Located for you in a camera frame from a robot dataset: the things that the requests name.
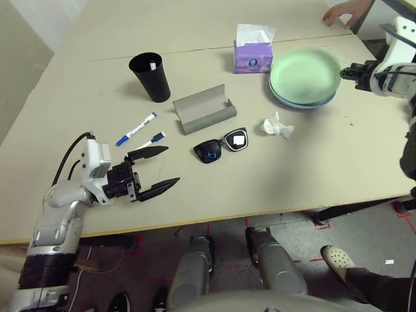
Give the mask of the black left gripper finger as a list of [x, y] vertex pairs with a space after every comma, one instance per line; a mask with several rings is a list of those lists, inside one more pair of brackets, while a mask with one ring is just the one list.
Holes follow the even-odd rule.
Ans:
[[130, 151], [126, 155], [126, 161], [135, 162], [139, 159], [149, 159], [166, 151], [167, 149], [167, 146], [149, 146], [145, 148], [136, 149], [134, 151]]
[[152, 185], [148, 190], [144, 191], [141, 191], [141, 184], [139, 182], [135, 182], [132, 202], [144, 202], [154, 197], [160, 196], [169, 188], [173, 187], [179, 180], [179, 177], [167, 179]]

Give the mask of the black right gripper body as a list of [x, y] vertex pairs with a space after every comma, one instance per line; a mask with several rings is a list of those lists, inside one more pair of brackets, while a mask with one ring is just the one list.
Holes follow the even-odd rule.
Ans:
[[371, 76], [374, 71], [374, 61], [367, 60], [364, 64], [351, 63], [350, 68], [354, 71], [355, 89], [371, 92]]

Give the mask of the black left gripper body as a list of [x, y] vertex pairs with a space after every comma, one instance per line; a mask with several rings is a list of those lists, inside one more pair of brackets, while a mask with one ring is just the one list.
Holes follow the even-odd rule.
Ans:
[[132, 167], [129, 161], [124, 161], [107, 172], [107, 184], [103, 186], [103, 191], [108, 199], [128, 196], [131, 202], [139, 200], [141, 185]]

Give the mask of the bystander right hand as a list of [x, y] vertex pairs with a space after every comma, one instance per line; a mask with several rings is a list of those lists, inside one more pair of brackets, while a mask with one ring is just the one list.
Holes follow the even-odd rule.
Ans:
[[350, 19], [345, 23], [345, 29], [351, 28], [369, 7], [368, 1], [347, 1], [339, 3], [331, 7], [322, 17], [323, 22], [328, 26], [332, 26], [336, 19], [342, 15], [350, 14]]

